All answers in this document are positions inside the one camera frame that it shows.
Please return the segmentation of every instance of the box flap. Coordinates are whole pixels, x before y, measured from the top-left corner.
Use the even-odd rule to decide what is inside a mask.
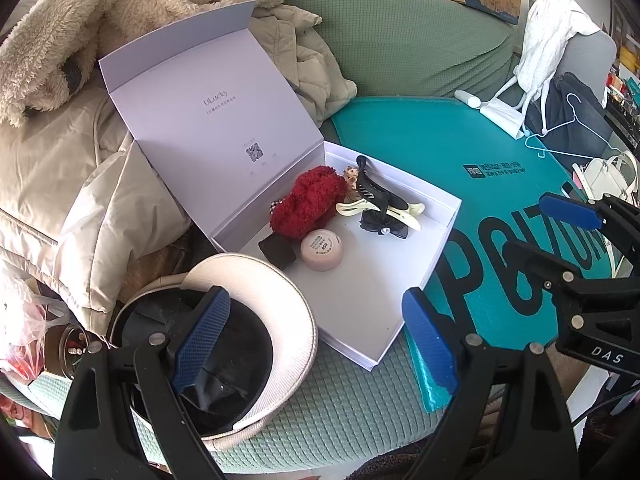
[[[109,93],[127,81],[194,46],[247,28],[255,0],[201,12],[151,31],[100,60]]]
[[[322,143],[245,28],[253,6],[191,16],[100,60],[129,131],[209,238]]]

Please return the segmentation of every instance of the clothes hanger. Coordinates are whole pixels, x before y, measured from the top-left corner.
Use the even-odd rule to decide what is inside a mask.
[[[570,96],[574,96],[576,99],[578,99],[578,102],[581,103],[582,100],[580,99],[580,97],[574,93],[569,93],[566,95],[566,102],[568,103],[568,105],[571,107],[571,110],[574,112],[574,118],[571,119],[570,121],[567,121],[565,123],[562,124],[558,124],[556,126],[554,126],[551,129],[548,129],[547,131],[545,131],[545,129],[543,128],[542,130],[542,134],[532,134],[529,132],[529,135],[527,136],[527,138],[524,141],[524,145],[527,148],[530,148],[532,150],[537,150],[538,152],[542,152],[538,153],[538,157],[539,158],[545,158],[545,153],[557,153],[558,155],[568,155],[568,156],[578,156],[580,158],[587,158],[589,160],[593,160],[594,157],[592,156],[587,156],[587,155],[578,155],[577,153],[565,153],[565,152],[557,152],[556,150],[549,150],[548,148],[537,148],[535,146],[530,146],[529,145],[529,139],[531,137],[538,137],[539,139],[542,139],[543,137],[547,136],[549,133],[551,133],[553,130],[557,130],[558,128],[562,128],[563,126],[568,126],[569,124],[572,123],[578,123],[580,124],[582,127],[586,128],[587,130],[589,130],[592,134],[594,134],[595,136],[597,136],[600,140],[602,140],[602,142],[604,142],[610,150],[614,150],[616,152],[622,153],[618,148],[616,148],[615,146],[612,146],[611,144],[609,144],[609,142],[607,140],[604,139],[604,137],[602,137],[599,133],[595,132],[594,130],[592,130],[590,127],[588,127],[586,124],[584,124],[579,118],[578,115],[575,112],[575,106],[574,104],[572,104],[571,101],[569,101],[569,97]],[[542,109],[542,113],[544,114],[546,112],[545,107],[543,107]]]

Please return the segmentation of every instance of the plastic bag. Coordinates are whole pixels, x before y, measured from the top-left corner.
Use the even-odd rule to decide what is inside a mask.
[[[65,303],[40,296],[34,289],[30,275],[0,262],[0,368],[25,381],[34,380],[42,371],[42,339],[47,329],[69,322]],[[46,321],[47,309],[56,319]]]

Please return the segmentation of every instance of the cable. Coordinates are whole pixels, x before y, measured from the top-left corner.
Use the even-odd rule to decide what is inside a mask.
[[[603,400],[600,404],[596,404],[595,406],[591,406],[588,410],[586,410],[585,412],[583,412],[578,418],[576,418],[572,423],[571,426],[572,428],[575,428],[576,425],[583,420],[584,418],[587,418],[589,415],[591,415],[591,413],[593,412],[597,412],[600,408],[603,408],[604,406],[606,406],[607,404],[611,404],[612,402],[616,402],[617,400],[623,399],[623,397],[626,397],[628,395],[631,394],[636,394],[640,392],[640,386],[634,386],[633,388],[631,388],[628,392],[625,392],[623,394],[619,394],[616,395],[615,397],[611,397],[610,399],[607,400]]]

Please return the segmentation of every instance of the qr code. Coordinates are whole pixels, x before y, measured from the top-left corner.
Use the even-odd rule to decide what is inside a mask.
[[[257,142],[252,147],[247,148],[245,151],[247,152],[247,155],[251,157],[251,162],[255,162],[264,155]]]

